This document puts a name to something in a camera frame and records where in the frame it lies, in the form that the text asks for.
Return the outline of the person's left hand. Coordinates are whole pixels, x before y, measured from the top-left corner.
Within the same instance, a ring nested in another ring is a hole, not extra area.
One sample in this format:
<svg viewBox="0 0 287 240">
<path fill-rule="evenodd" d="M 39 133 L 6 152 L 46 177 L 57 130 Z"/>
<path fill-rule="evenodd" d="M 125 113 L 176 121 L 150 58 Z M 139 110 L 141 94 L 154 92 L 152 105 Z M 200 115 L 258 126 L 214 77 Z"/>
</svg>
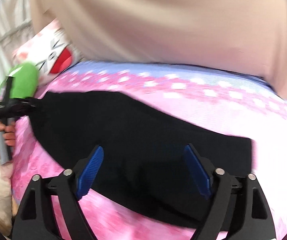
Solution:
<svg viewBox="0 0 287 240">
<path fill-rule="evenodd" d="M 15 122 L 11 122 L 10 125 L 6 126 L 0 122 L 0 132 L 4 132 L 3 139 L 5 144 L 10 147 L 15 146 Z"/>
</svg>

